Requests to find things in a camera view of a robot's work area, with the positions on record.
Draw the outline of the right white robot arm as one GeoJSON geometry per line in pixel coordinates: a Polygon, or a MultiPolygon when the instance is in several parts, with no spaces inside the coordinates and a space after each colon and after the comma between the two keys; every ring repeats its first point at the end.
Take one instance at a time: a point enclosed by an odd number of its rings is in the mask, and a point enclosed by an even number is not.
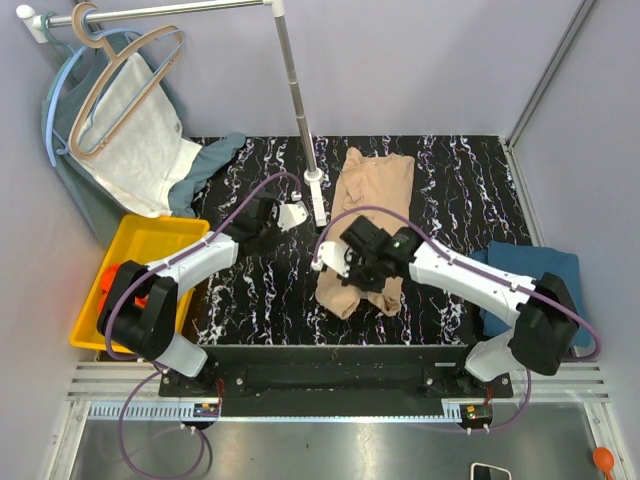
{"type": "Polygon", "coordinates": [[[564,281],[505,272],[446,249],[410,227],[389,234],[364,216],[340,235],[346,244],[343,282],[377,291],[402,278],[456,295],[499,317],[507,330],[473,345],[454,371],[454,384],[476,396],[512,370],[544,376],[558,371],[578,331],[575,305],[564,281]]]}

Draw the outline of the beige t shirt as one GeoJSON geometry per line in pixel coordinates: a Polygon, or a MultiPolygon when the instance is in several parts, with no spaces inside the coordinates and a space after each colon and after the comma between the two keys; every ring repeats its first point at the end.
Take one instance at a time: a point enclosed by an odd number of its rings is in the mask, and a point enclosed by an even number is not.
{"type": "MultiPolygon", "coordinates": [[[[390,154],[366,157],[350,147],[336,182],[331,216],[361,206],[377,206],[409,217],[415,160],[411,156],[390,154]]],[[[355,286],[343,286],[335,272],[319,275],[315,291],[318,303],[340,319],[355,312],[366,300],[384,315],[393,316],[401,309],[403,280],[389,278],[380,293],[365,292],[355,286]]]]}

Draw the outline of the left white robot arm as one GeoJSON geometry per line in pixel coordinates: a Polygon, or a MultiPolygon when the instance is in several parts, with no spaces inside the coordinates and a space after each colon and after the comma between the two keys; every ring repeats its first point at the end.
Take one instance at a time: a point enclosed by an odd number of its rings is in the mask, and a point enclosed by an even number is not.
{"type": "Polygon", "coordinates": [[[264,251],[283,237],[285,205],[269,193],[251,199],[217,234],[159,261],[128,260],[116,268],[103,294],[96,329],[106,344],[116,342],[133,354],[181,374],[181,384],[196,396],[215,386],[208,354],[176,331],[179,300],[210,275],[244,256],[264,251]]]}

